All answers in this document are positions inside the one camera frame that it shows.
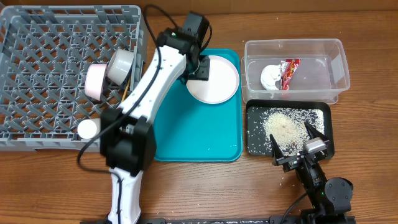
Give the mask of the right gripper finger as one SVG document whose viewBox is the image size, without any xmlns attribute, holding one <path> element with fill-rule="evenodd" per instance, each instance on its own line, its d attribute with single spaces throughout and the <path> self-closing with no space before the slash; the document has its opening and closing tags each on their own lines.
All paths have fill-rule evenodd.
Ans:
<svg viewBox="0 0 398 224">
<path fill-rule="evenodd" d="M 328 142 L 329 139 L 322 134 L 321 132 L 319 132 L 318 130 L 316 130 L 310 123 L 308 123 L 307 121 L 304 122 L 304 126 L 307 130 L 307 134 L 309 135 L 310 139 L 315 139 L 315 138 L 320 138 L 322 141 L 324 142 Z"/>
<path fill-rule="evenodd" d="M 269 135 L 269 139 L 271 141 L 271 147 L 272 147 L 272 155 L 271 155 L 272 164 L 274 166 L 279 166 L 280 165 L 279 161 L 284 158 L 284 155 L 280 150 L 279 145 L 272 134 Z"/>
</svg>

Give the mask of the white round plate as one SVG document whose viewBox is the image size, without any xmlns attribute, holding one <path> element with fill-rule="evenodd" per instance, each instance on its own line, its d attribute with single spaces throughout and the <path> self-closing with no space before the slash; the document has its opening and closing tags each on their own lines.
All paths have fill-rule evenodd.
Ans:
<svg viewBox="0 0 398 224">
<path fill-rule="evenodd" d="M 187 89 L 197 100 L 218 104 L 229 100 L 239 86 L 239 73 L 236 67 L 224 57 L 210 55 L 208 81 L 189 80 Z"/>
</svg>

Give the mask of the white rice grains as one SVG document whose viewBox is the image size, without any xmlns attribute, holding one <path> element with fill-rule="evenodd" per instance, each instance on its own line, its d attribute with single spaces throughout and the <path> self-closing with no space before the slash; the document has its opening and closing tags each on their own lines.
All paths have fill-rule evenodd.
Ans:
<svg viewBox="0 0 398 224">
<path fill-rule="evenodd" d="M 251 106 L 247 109 L 247 150 L 258 156 L 270 156 L 274 137 L 285 156 L 292 156 L 303 149 L 308 141 L 304 122 L 310 123 L 321 133 L 325 132 L 324 113 L 319 109 L 267 108 Z"/>
</svg>

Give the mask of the white napkin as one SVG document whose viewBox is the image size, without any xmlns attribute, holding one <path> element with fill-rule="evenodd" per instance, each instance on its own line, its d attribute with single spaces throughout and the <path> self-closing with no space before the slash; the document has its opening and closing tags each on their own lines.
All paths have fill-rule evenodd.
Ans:
<svg viewBox="0 0 398 224">
<path fill-rule="evenodd" d="M 261 72 L 260 81 L 266 90 L 280 90 L 281 65 L 267 65 Z"/>
</svg>

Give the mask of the red snack wrapper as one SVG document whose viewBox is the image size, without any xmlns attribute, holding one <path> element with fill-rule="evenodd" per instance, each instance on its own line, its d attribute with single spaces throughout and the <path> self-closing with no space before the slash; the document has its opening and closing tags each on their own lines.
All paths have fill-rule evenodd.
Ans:
<svg viewBox="0 0 398 224">
<path fill-rule="evenodd" d="M 280 80 L 280 89 L 288 90 L 290 81 L 294 76 L 294 73 L 298 66 L 300 65 L 301 60 L 299 58 L 288 58 L 282 61 L 281 65 L 281 80 Z"/>
</svg>

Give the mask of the wooden chopstick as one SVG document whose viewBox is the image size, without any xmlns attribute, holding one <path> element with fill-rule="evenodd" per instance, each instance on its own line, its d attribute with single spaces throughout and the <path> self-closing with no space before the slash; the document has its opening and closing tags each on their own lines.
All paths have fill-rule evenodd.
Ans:
<svg viewBox="0 0 398 224">
<path fill-rule="evenodd" d="M 124 89 L 124 92 L 123 92 L 123 95 L 122 95 L 122 98 L 121 98 L 121 102 L 123 102 L 126 99 L 127 93 L 129 91 L 130 84 L 131 84 L 131 77 L 127 81 L 126 87 Z"/>
</svg>

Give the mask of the grey-green bowl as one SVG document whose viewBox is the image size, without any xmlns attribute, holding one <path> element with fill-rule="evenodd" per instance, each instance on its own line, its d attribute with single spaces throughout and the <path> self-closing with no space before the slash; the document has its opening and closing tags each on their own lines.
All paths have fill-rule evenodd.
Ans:
<svg viewBox="0 0 398 224">
<path fill-rule="evenodd" d="M 130 74 L 134 53 L 128 50 L 117 49 L 107 67 L 107 77 L 117 85 L 121 85 Z"/>
</svg>

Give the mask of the pink saucer plate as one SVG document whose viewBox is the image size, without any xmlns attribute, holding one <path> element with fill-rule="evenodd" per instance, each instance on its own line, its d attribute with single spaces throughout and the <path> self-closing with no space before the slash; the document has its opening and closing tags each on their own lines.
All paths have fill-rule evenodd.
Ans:
<svg viewBox="0 0 398 224">
<path fill-rule="evenodd" d="M 91 64 L 86 73 L 85 95 L 96 101 L 101 99 L 106 68 L 106 64 Z"/>
</svg>

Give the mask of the white cup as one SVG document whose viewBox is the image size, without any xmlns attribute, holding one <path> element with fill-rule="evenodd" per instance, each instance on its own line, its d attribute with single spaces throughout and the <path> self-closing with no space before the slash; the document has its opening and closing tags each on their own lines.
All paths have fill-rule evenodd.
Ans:
<svg viewBox="0 0 398 224">
<path fill-rule="evenodd" d="M 77 133 L 82 139 L 91 139 L 101 131 L 100 119 L 84 119 L 78 124 Z"/>
</svg>

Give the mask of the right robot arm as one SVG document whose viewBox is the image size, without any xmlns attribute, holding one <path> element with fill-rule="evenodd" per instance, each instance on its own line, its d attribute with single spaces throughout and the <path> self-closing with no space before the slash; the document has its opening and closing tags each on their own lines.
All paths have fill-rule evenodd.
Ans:
<svg viewBox="0 0 398 224">
<path fill-rule="evenodd" d="M 311 124 L 304 123 L 310 139 L 303 143 L 303 151 L 294 156 L 284 156 L 277 141 L 270 135 L 272 164 L 282 166 L 284 172 L 295 171 L 305 193 L 300 196 L 281 217 L 270 217 L 279 223 L 355 223 L 355 217 L 346 215 L 351 210 L 353 184 L 348 179 L 327 179 L 319 162 L 329 155 L 332 142 Z M 303 198 L 308 197 L 312 208 L 299 216 L 289 213 Z"/>
</svg>

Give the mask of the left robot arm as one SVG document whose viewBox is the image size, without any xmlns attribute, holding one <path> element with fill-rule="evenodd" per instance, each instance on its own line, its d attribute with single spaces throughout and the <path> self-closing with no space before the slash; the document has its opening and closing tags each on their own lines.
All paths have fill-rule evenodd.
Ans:
<svg viewBox="0 0 398 224">
<path fill-rule="evenodd" d="M 208 19 L 195 12 L 183 26 L 161 32 L 147 73 L 134 91 L 116 109 L 102 112 L 99 151 L 113 183 L 107 223 L 139 222 L 141 180 L 156 152 L 155 116 L 176 80 L 209 79 L 210 60 L 202 52 L 211 35 Z"/>
</svg>

